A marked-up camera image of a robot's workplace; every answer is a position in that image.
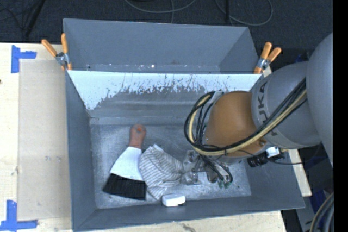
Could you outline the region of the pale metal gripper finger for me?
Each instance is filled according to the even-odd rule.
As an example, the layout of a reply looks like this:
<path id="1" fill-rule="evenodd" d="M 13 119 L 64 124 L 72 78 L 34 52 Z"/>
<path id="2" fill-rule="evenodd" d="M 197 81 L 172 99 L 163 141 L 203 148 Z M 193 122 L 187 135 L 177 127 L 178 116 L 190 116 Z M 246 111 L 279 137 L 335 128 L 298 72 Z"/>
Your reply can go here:
<path id="1" fill-rule="evenodd" d="M 202 164 L 203 161 L 201 160 L 200 153 L 196 151 L 187 151 L 183 160 L 185 171 L 202 171 Z"/>
<path id="2" fill-rule="evenodd" d="M 197 172 L 186 172 L 181 177 L 181 184 L 183 185 L 201 185 Z"/>

